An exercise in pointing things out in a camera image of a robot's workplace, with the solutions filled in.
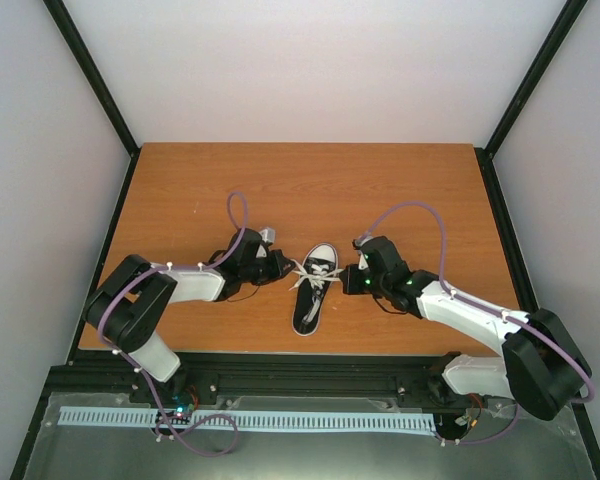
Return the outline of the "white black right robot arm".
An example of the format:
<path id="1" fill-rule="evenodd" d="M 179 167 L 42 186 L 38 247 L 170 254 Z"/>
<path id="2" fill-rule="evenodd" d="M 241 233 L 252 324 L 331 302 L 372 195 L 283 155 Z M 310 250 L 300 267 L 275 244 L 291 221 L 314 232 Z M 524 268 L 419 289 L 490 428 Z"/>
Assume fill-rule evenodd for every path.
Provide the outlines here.
<path id="1" fill-rule="evenodd" d="M 508 398 L 550 421 L 586 388 L 591 369 L 560 317 L 509 310 L 458 290 L 426 270 L 410 270 L 385 236 L 355 244 L 359 260 L 339 278 L 347 295 L 386 300 L 397 314 L 450 327 L 486 346 L 490 357 L 453 355 L 431 385 L 438 402 L 469 394 Z"/>

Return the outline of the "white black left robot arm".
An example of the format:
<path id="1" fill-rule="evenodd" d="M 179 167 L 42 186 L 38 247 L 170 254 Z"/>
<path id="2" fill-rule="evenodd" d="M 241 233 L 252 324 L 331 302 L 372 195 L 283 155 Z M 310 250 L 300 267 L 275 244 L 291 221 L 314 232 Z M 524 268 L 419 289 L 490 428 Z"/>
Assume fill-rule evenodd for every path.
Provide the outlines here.
<path id="1" fill-rule="evenodd" d="M 187 393 L 188 378 L 178 371 L 180 358 L 156 331 L 165 309 L 180 302 L 223 302 L 244 284 L 260 287 L 285 278 L 295 263 L 271 247 L 274 238 L 271 228 L 240 230 L 227 249 L 193 266 L 129 255 L 88 297 L 81 319 L 127 355 L 134 368 L 150 375 L 157 395 L 177 402 Z"/>

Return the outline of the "circuit board with green led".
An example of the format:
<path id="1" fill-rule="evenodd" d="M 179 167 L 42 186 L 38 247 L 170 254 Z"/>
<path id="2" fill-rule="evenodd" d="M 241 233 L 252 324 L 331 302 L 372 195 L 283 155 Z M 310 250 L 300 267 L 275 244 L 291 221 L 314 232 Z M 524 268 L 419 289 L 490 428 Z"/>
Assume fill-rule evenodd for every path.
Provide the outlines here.
<path id="1" fill-rule="evenodd" d="M 198 392 L 194 385 L 185 386 L 183 390 L 176 393 L 166 389 L 159 389 L 158 392 L 169 420 L 180 426 L 192 422 L 194 413 L 199 407 Z"/>

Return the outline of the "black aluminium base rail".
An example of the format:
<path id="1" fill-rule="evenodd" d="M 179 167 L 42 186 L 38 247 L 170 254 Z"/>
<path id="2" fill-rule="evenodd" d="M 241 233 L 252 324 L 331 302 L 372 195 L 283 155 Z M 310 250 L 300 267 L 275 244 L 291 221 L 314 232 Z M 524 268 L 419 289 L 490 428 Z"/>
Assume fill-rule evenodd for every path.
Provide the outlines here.
<path id="1" fill-rule="evenodd" d="M 167 382 L 147 381 L 124 359 L 81 351 L 50 369 L 43 391 L 126 393 L 134 403 L 211 406 L 241 396 L 393 399 L 404 408 L 449 413 L 469 405 L 469 395 L 488 397 L 471 384 L 452 391 L 443 370 L 459 353 L 443 356 L 340 356 L 190 353 Z"/>

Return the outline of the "black left frame post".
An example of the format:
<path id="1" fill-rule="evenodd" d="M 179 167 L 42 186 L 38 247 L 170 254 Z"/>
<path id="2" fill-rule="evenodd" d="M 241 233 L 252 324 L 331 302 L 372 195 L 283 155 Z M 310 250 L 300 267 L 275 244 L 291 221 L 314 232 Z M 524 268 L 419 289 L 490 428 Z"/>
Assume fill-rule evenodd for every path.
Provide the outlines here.
<path id="1" fill-rule="evenodd" d="M 124 150 L 130 158 L 136 157 L 140 152 L 140 147 L 131 133 L 67 6 L 61 0 L 43 0 L 43 4 L 76 60 L 96 99 L 100 103 Z"/>

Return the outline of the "black frame post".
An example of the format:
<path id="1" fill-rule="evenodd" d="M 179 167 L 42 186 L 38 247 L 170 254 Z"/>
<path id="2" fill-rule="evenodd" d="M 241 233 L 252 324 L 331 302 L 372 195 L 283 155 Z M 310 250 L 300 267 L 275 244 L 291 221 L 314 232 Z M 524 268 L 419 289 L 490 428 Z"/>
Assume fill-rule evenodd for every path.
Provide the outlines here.
<path id="1" fill-rule="evenodd" d="M 61 0 L 43 0 L 43 4 L 76 60 L 96 99 L 100 103 L 124 150 L 130 158 L 136 157 L 140 152 L 140 147 L 131 133 L 67 6 Z"/>
<path id="2" fill-rule="evenodd" d="M 494 160 L 587 3 L 587 0 L 568 0 L 564 3 L 484 147 L 484 154 L 489 161 Z"/>

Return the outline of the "black right frame post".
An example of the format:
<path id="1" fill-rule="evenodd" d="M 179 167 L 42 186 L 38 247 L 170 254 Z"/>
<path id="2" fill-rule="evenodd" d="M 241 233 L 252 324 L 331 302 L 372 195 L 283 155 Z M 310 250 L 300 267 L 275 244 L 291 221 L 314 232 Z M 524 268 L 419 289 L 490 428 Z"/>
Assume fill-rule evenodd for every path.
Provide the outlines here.
<path id="1" fill-rule="evenodd" d="M 568 0 L 564 3 L 484 147 L 484 154 L 489 161 L 494 160 L 587 3 L 587 0 Z"/>

